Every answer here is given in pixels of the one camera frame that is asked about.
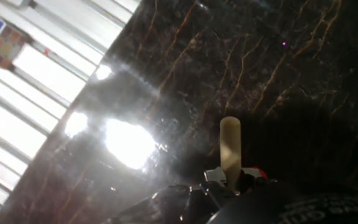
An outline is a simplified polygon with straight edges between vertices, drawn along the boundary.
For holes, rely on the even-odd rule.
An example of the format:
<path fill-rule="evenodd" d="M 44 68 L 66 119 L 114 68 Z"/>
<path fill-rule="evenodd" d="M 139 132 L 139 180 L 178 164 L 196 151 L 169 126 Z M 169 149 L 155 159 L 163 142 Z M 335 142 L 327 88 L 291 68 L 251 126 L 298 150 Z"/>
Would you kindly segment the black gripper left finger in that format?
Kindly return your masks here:
<path fill-rule="evenodd" d="M 170 185 L 143 201 L 113 215 L 107 224 L 207 223 L 236 197 L 220 167 L 204 172 L 198 185 Z"/>

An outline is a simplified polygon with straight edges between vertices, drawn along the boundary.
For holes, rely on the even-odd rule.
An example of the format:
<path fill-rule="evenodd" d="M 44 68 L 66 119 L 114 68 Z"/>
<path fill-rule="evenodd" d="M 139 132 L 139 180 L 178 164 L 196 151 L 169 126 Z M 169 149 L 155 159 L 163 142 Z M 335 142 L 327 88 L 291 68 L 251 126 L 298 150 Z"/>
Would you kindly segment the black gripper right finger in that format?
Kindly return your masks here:
<path fill-rule="evenodd" d="M 240 190 L 252 190 L 256 187 L 265 185 L 268 177 L 265 172 L 258 167 L 244 167 L 240 175 Z"/>

